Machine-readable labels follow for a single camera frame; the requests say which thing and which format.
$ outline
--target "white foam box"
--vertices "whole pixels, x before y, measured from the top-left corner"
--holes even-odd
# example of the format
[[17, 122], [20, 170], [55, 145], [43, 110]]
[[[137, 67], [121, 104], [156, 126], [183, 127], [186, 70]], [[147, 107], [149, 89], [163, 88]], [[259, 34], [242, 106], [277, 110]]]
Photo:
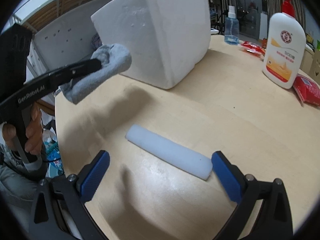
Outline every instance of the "white foam box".
[[131, 52], [123, 75], [163, 89], [179, 83], [210, 43], [208, 0], [112, 0], [91, 20], [104, 44]]

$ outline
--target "wooden table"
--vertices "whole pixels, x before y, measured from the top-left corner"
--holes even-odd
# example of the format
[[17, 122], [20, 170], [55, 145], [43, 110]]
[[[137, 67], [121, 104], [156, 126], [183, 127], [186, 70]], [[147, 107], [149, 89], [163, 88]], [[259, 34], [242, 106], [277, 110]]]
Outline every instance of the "wooden table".
[[297, 229], [319, 194], [320, 110], [302, 107], [292, 89], [263, 75], [261, 65], [223, 36], [212, 36], [204, 58], [169, 91], [117, 75], [77, 106], [57, 96], [66, 175], [78, 173], [100, 149], [111, 155], [86, 204], [108, 238], [209, 240], [236, 206], [214, 173], [203, 181], [128, 142], [124, 136], [134, 123], [207, 157], [221, 150], [258, 180], [282, 178]]

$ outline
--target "rolled towel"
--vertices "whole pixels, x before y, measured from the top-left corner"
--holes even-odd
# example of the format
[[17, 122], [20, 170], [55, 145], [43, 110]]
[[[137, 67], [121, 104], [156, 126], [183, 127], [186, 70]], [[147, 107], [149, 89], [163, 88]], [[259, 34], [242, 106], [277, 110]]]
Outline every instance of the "rolled towel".
[[126, 71], [131, 66], [129, 50], [120, 44], [102, 45], [91, 56], [101, 61], [101, 69], [82, 78], [72, 79], [60, 86], [67, 100], [78, 104], [107, 79]]

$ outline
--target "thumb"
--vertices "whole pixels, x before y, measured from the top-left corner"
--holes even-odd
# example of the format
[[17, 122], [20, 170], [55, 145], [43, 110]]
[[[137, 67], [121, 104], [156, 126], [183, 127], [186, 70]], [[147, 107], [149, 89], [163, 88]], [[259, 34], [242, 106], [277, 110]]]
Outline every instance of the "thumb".
[[5, 141], [10, 141], [16, 136], [16, 128], [12, 124], [4, 124], [2, 127], [2, 136]]

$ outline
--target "bolt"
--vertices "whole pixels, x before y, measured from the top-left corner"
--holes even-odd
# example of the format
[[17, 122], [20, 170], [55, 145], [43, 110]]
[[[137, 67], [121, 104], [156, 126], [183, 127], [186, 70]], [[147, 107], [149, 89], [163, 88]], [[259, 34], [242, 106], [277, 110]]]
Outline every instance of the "bolt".
[[41, 186], [43, 186], [43, 185], [46, 184], [46, 183], [47, 183], [47, 180], [46, 180], [46, 179], [41, 179], [40, 182], [39, 182], [39, 184], [40, 184]]
[[247, 181], [253, 181], [253, 180], [254, 180], [254, 176], [253, 176], [252, 174], [247, 174], [247, 175], [245, 176], [245, 179], [246, 179]]
[[77, 175], [76, 175], [76, 174], [70, 174], [70, 175], [68, 176], [68, 180], [69, 180], [70, 182], [75, 181], [76, 178], [77, 178]]
[[282, 180], [279, 179], [279, 178], [276, 178], [276, 179], [275, 179], [275, 182], [276, 182], [276, 184], [278, 184], [278, 185], [281, 185], [281, 184], [282, 184]]

